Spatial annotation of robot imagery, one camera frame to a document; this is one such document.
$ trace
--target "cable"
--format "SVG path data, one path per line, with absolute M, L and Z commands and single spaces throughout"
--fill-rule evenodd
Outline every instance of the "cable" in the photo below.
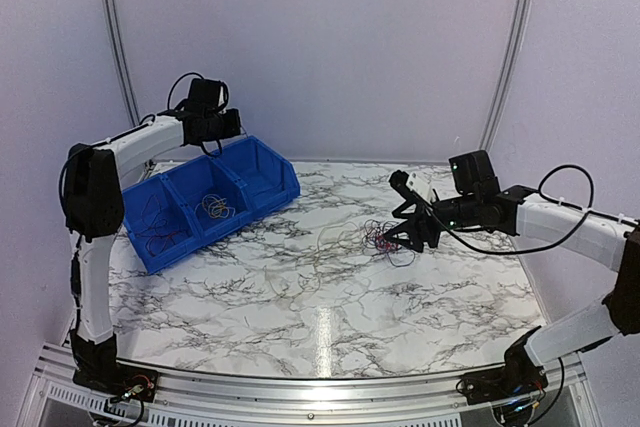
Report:
M 365 248 L 375 249 L 380 255 L 384 255 L 389 260 L 389 263 L 394 267 L 408 267 L 413 264 L 416 259 L 416 253 L 409 250 L 412 254 L 411 260 L 404 263 L 396 263 L 393 260 L 392 254 L 396 254 L 405 250 L 400 244 L 395 242 L 389 242 L 384 238 L 384 233 L 389 229 L 392 229 L 397 225 L 397 222 L 379 222 L 374 219 L 369 219 L 364 223 L 364 237 L 362 239 L 363 246 Z
M 540 182 L 540 185 L 538 186 L 538 195 L 543 198 L 544 200 L 546 200 L 547 202 L 551 202 L 552 204 L 557 204 L 557 205 L 562 205 L 563 207 L 568 207 L 570 209 L 574 209 L 574 210 L 582 210 L 582 208 L 579 205 L 576 204 L 572 204 L 571 202 L 564 202 L 564 201 L 560 201 L 559 199 L 554 199 L 553 197 L 549 197 L 548 195 L 546 195 L 544 192 L 542 192 L 542 186 L 545 184 L 545 182 L 547 180 L 549 180 L 549 177 L 551 177 L 553 174 L 555 174 L 556 172 L 560 171 L 560 170 L 564 170 L 564 169 L 575 169 L 575 170 L 579 170 L 580 172 L 582 172 L 583 174 L 585 174 L 585 176 L 587 176 L 587 178 L 591 178 L 591 176 L 589 175 L 589 173 L 586 171 L 586 169 L 584 169 L 583 167 L 580 167 L 579 165 L 575 165 L 575 164 L 565 164 L 565 165 L 561 165 L 559 167 L 556 167 L 555 169 L 553 169 L 551 172 L 549 172 L 547 175 L 544 176 L 544 178 L 542 179 L 542 182 Z M 606 214 L 604 212 L 598 212 L 595 210 L 591 211 L 591 215 L 595 215 L 596 217 L 602 217 L 603 219 L 607 219 L 607 220 L 613 220 L 613 221 L 619 221 L 620 223 L 628 226 L 628 227 L 637 227 L 638 226 L 638 222 L 632 222 L 626 219 L 619 219 L 618 217 L 611 215 L 611 214 Z
M 558 362 L 560 362 L 560 369 L 562 372 L 560 377 L 560 387 L 558 387 L 558 392 L 556 393 L 556 396 L 553 398 L 553 400 L 549 404 L 549 407 L 547 407 L 547 409 L 544 412 L 542 412 L 538 417 L 536 417 L 534 420 L 529 422 L 530 426 L 540 422 L 540 419 L 542 419 L 545 415 L 547 415 L 549 411 L 553 408 L 553 406 L 556 405 L 556 403 L 558 402 L 558 399 L 560 398 L 560 395 L 562 394 L 562 388 L 564 387 L 564 376 L 565 376 L 564 363 L 562 362 L 562 359 L 558 359 Z
M 589 204 L 587 205 L 587 211 L 585 212 L 585 214 L 582 216 L 582 218 L 578 221 L 578 223 L 569 231 L 567 232 L 562 238 L 558 239 L 557 241 L 551 243 L 551 244 L 547 244 L 547 245 L 543 245 L 541 247 L 534 247 L 532 249 L 524 249 L 524 250 L 514 250 L 514 251 L 495 251 L 495 250 L 484 250 L 481 249 L 479 247 L 476 247 L 475 245 L 470 244 L 469 242 L 467 242 L 466 240 L 462 239 L 460 236 L 458 236 L 453 230 L 451 230 L 449 227 L 447 227 L 444 222 L 442 222 L 438 216 L 436 215 L 436 213 L 434 212 L 433 208 L 431 207 L 431 205 L 427 204 L 427 209 L 429 210 L 429 213 L 431 214 L 431 216 L 434 218 L 434 220 L 440 225 L 440 227 L 445 230 L 451 237 L 453 237 L 454 239 L 456 239 L 458 242 L 460 242 L 462 245 L 464 245 L 465 247 L 467 247 L 468 249 L 473 250 L 474 252 L 477 252 L 479 254 L 485 254 L 485 255 L 497 255 L 497 256 L 507 256 L 507 255 L 524 255 L 524 254 L 534 254 L 537 252 L 545 252 L 547 250 L 551 250 L 554 249 L 556 247 L 558 247 L 559 245 L 563 244 L 564 242 L 566 242 L 573 234 L 575 234 L 577 232 L 577 230 L 582 227 L 582 224 L 585 223 L 585 221 L 587 220 L 587 217 L 589 217 L 589 215 L 591 214 L 591 207 L 593 206 L 593 199 L 595 196 L 595 186 L 593 184 L 593 178 L 591 177 L 591 174 L 589 174 L 589 172 L 587 172 L 586 169 L 584 169 L 583 167 L 580 167 L 579 165 L 574 165 L 574 164 L 563 164 L 563 165 L 559 165 L 558 167 L 556 167 L 555 169 L 551 170 L 547 175 L 545 175 L 542 180 L 540 181 L 540 184 L 538 184 L 538 190 L 537 192 L 540 194 L 542 192 L 542 187 L 544 186 L 544 184 L 549 180 L 549 178 L 551 178 L 551 176 L 553 176 L 553 174 L 555 174 L 556 172 L 559 172 L 561 170 L 565 170 L 565 169 L 575 169 L 575 170 L 579 170 L 580 172 L 582 172 L 585 177 L 587 177 L 587 180 L 589 181 Z
M 151 123 L 154 123 L 156 121 L 156 114 L 147 114 L 147 115 L 145 115 L 142 119 L 140 119 L 140 124 L 139 125 L 144 124 L 144 121 L 147 120 L 148 118 L 151 118 Z
M 173 95 L 173 91 L 182 79 L 189 76 L 195 76 L 204 80 L 202 74 L 199 74 L 198 72 L 187 72 L 186 74 L 182 74 L 180 77 L 178 77 L 178 80 L 173 83 L 173 85 L 171 86 L 171 90 L 169 91 L 169 96 L 167 97 L 167 110 L 171 110 L 171 96 Z
M 102 417 L 100 419 L 97 419 L 93 416 L 93 414 L 91 413 L 91 411 L 85 406 L 85 410 L 87 412 L 87 414 L 89 414 L 89 418 L 91 419 L 91 421 L 93 422 L 93 425 L 96 427 L 136 427 L 137 425 L 140 424 L 140 422 L 142 422 L 142 418 L 144 417 L 144 401 L 138 397 L 137 395 L 132 396 L 131 398 L 136 399 L 138 402 L 140 402 L 140 412 L 138 413 L 138 416 L 136 417 L 136 419 L 133 422 L 130 422 L 128 424 L 121 424 L 120 422 L 122 422 L 122 420 L 115 420 L 115 419 L 111 419 L 109 417 Z M 104 411 L 105 413 L 110 413 L 107 411 L 107 404 L 105 403 L 104 406 Z
M 200 149 L 202 150 L 202 152 L 204 152 L 204 154 L 208 157 L 220 157 L 220 155 L 222 155 L 222 144 L 220 143 L 220 139 L 216 139 L 216 144 L 218 144 L 218 153 L 217 154 L 213 154 L 211 152 L 209 152 L 205 146 L 204 146 L 204 142 L 200 142 Z
M 154 199 L 156 201 L 156 203 L 158 204 L 158 212 L 156 212 L 155 217 L 153 218 L 153 220 L 151 221 L 151 224 L 147 224 L 144 221 L 144 216 L 145 216 L 145 212 L 147 211 L 147 208 L 149 207 L 151 200 Z M 140 213 L 140 219 L 142 220 L 142 223 L 146 226 L 146 228 L 140 232 L 136 232 L 134 235 L 136 237 L 141 237 L 141 238 L 148 238 L 146 244 L 145 244 L 145 249 L 147 249 L 147 253 L 151 256 L 151 257 L 155 257 L 158 254 L 163 253 L 165 250 L 167 250 L 167 247 L 169 245 L 169 242 L 172 243 L 172 245 L 176 245 L 176 241 L 174 239 L 174 237 L 180 235 L 180 234 L 186 234 L 186 230 L 185 229 L 179 229 L 179 230 L 174 230 L 171 231 L 169 233 L 163 234 L 160 233 L 160 229 L 162 229 L 163 227 L 166 227 L 167 224 L 169 224 L 169 221 L 165 218 L 159 219 L 158 217 L 160 216 L 160 214 L 162 214 L 162 204 L 160 204 L 160 200 L 158 199 L 158 197 L 153 194 L 151 195 L 148 199 L 147 199 L 147 203 L 145 204 L 144 208 L 142 209 L 142 212 Z M 164 240 L 164 243 L 162 244 L 162 247 L 160 248 L 159 252 L 156 251 L 154 252 L 153 250 L 153 242 L 156 240 Z
M 236 209 L 227 206 L 227 199 L 217 194 L 205 195 L 202 201 L 196 205 L 194 212 L 198 210 L 198 207 L 202 207 L 206 214 L 212 219 L 228 219 L 236 215 Z

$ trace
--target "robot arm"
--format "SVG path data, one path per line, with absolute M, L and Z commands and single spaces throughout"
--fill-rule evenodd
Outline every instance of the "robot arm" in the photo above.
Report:
M 613 292 L 603 299 L 518 339 L 505 352 L 504 367 L 463 376 L 461 393 L 470 404 L 533 392 L 537 385 L 548 385 L 544 364 L 596 348 L 620 333 L 640 333 L 640 229 L 636 221 L 547 200 L 539 189 L 514 186 L 501 191 L 484 151 L 455 157 L 450 164 L 461 194 L 451 199 L 440 200 L 419 174 L 397 171 L 392 175 L 392 187 L 405 198 L 393 215 L 405 221 L 385 234 L 387 240 L 422 251 L 424 243 L 436 248 L 441 232 L 448 232 L 468 247 L 490 254 L 493 252 L 466 243 L 456 232 L 499 231 L 544 240 L 618 273 Z M 406 213 L 410 207 L 414 211 Z
M 227 99 L 224 83 L 195 79 L 176 109 L 153 115 L 113 139 L 70 150 L 60 176 L 60 200 L 73 250 L 71 290 L 77 312 L 70 335 L 77 384 L 120 397 L 142 388 L 138 397 L 153 399 L 157 374 L 116 361 L 109 315 L 109 257 L 124 218 L 120 179 L 177 147 L 197 145 L 204 150 L 206 141 L 219 143 L 239 135 L 240 117 L 235 109 L 224 110 Z

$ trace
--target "marble tabletop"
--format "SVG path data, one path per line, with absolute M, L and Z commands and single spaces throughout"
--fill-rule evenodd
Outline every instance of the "marble tabletop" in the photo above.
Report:
M 516 257 L 477 254 L 448 235 L 406 267 L 363 250 L 362 224 L 391 220 L 402 203 L 388 184 L 394 170 L 420 171 L 448 197 L 448 168 L 294 167 L 297 200 L 156 275 L 118 234 L 110 288 L 121 357 L 239 375 L 397 376 L 499 362 L 544 323 Z M 511 248 L 504 236 L 464 235 Z M 398 255 L 399 265 L 412 256 Z

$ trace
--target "white backdrop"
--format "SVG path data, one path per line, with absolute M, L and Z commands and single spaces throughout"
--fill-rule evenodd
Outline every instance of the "white backdrop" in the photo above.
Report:
M 0 424 L 72 312 L 58 174 L 128 127 L 100 0 L 0 0 Z
M 117 4 L 142 114 L 198 70 L 289 158 L 444 161 L 479 145 L 515 0 Z
M 565 162 L 586 167 L 595 207 L 640 217 L 638 0 L 533 0 L 511 95 L 491 151 L 506 188 L 537 186 Z M 584 203 L 586 180 L 550 182 L 550 193 Z M 519 247 L 528 244 L 519 242 Z M 556 249 L 524 256 L 551 319 L 608 293 L 615 274 Z M 603 425 L 640 425 L 640 336 L 583 356 Z

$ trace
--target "blue storage bin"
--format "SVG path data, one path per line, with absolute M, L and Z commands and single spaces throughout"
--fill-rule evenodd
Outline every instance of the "blue storage bin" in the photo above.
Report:
M 126 189 L 124 225 L 147 271 L 155 273 L 299 195 L 293 166 L 248 137 L 219 157 L 201 156 Z M 224 201 L 229 211 L 212 218 L 206 196 Z

